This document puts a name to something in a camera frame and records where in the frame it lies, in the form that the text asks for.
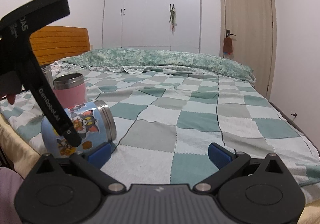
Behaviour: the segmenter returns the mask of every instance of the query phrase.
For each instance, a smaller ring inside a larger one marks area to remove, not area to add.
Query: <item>bed frame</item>
[[[30,36],[30,42],[40,65],[90,50],[86,28],[45,26]]]

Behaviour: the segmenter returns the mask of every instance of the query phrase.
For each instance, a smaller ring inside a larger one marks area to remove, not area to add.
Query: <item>wardrobe door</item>
[[[122,47],[143,46],[145,0],[124,0]]]
[[[171,50],[199,52],[200,0],[170,0],[176,11],[176,25],[170,33]]]
[[[121,47],[124,0],[105,0],[102,47]]]
[[[170,2],[169,0],[145,0],[145,46],[163,46],[170,50]]]
[[[170,51],[170,46],[135,46],[133,48],[140,50]]]

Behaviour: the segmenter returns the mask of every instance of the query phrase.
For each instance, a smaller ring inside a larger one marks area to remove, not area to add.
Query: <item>yellow bed sheet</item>
[[[40,158],[40,155],[13,130],[2,114],[0,114],[0,147],[13,162],[15,171],[23,178]]]
[[[320,224],[320,200],[305,206],[298,224]]]

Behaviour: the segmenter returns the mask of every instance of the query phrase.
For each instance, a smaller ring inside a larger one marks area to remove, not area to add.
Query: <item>checkered bedspread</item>
[[[101,170],[128,187],[131,183],[193,186],[218,170],[207,156],[209,144],[216,142],[255,158],[277,153],[307,202],[320,199],[316,148],[248,82],[172,71],[77,72],[85,77],[88,99],[105,101],[116,123],[117,148]],[[31,94],[19,95],[14,106],[2,101],[0,108],[17,133],[44,153],[42,115]]]

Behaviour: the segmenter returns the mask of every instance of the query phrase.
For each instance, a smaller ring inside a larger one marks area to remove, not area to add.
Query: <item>pink fabric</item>
[[[22,182],[15,171],[0,167],[0,224],[21,224],[14,208],[14,197]]]
[[[85,84],[66,90],[53,90],[63,108],[73,107],[87,102]]]

